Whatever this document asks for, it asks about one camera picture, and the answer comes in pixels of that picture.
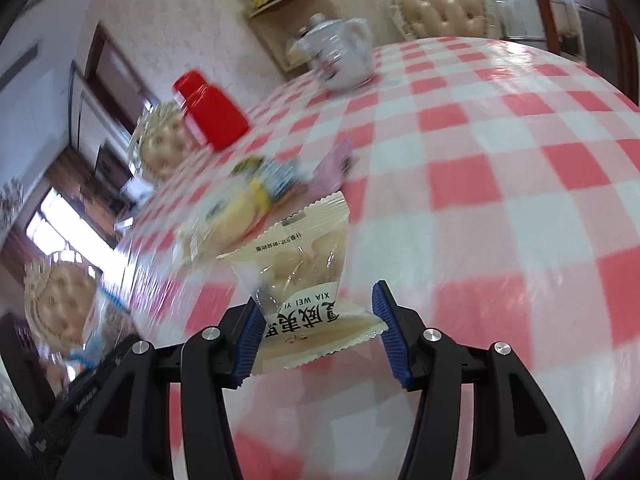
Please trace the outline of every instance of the metal screw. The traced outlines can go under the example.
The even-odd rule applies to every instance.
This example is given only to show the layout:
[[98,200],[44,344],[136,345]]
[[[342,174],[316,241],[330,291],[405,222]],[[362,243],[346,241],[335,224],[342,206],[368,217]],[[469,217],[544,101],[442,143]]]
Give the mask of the metal screw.
[[202,338],[207,341],[212,341],[220,337],[220,330],[217,326],[210,326],[202,331]]
[[504,341],[498,341],[494,345],[494,350],[500,355],[509,355],[511,353],[511,345]]
[[149,350],[149,343],[147,341],[138,341],[137,343],[134,343],[132,348],[134,354],[142,355]]
[[436,342],[442,339],[442,332],[437,328],[428,328],[424,332],[422,332],[422,337],[427,341]]

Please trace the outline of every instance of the yellow snack package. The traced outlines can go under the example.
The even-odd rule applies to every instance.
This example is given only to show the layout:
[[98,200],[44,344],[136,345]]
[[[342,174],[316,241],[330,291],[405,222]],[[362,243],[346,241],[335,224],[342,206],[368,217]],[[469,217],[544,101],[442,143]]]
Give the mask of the yellow snack package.
[[333,193],[219,256],[267,322],[254,374],[303,365],[388,329],[364,307],[338,298],[348,220],[344,196]]

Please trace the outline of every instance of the ornate chair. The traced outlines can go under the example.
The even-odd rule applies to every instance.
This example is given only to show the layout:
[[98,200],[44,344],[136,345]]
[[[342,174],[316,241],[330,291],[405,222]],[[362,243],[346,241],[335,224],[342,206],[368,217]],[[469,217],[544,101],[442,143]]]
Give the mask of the ornate chair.
[[406,40],[502,37],[502,20],[495,0],[390,0],[390,11]]

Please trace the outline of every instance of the teapot lid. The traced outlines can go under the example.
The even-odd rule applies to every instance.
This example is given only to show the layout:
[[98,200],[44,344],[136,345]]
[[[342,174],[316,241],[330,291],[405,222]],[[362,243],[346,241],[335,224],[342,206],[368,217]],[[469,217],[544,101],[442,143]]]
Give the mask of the teapot lid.
[[311,18],[309,18],[309,24],[311,25],[311,28],[316,28],[318,25],[324,23],[325,21],[326,16],[322,12],[318,12],[317,14],[314,14]]

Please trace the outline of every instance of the wooden door frame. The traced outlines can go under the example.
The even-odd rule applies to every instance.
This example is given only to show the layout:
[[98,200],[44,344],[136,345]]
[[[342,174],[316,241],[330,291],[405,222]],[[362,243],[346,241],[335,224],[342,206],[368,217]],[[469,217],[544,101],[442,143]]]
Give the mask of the wooden door frame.
[[114,121],[119,123],[130,134],[133,134],[133,130],[135,129],[136,124],[131,119],[129,119],[129,117],[127,117],[124,110],[112,97],[96,72],[98,69],[100,56],[102,55],[102,50],[104,49],[104,45],[107,43],[109,44],[109,47],[120,56],[120,60],[124,63],[133,78],[140,85],[140,88],[142,88],[142,95],[145,97],[145,99],[147,99],[153,105],[157,105],[159,103],[159,100],[155,95],[151,93],[151,90],[149,90],[148,86],[142,81],[142,79],[140,79],[140,76],[138,75],[136,70],[132,67],[131,63],[129,63],[127,58],[119,49],[118,45],[111,39],[109,33],[104,28],[102,23],[98,23],[98,25],[95,27],[94,38],[91,42],[89,55],[86,60],[86,67],[84,69],[84,80],[86,81],[87,86],[94,93],[95,98],[102,105],[104,110],[110,115],[110,117]]
[[615,2],[607,0],[607,3],[609,4],[609,16],[616,43],[618,89],[635,104],[638,104],[638,50],[636,49],[636,37]]
[[542,25],[545,27],[546,47],[549,52],[560,56],[560,39],[558,38],[558,30],[556,29],[556,20],[551,10],[551,2],[549,0],[537,0],[537,2],[540,17],[542,18]]

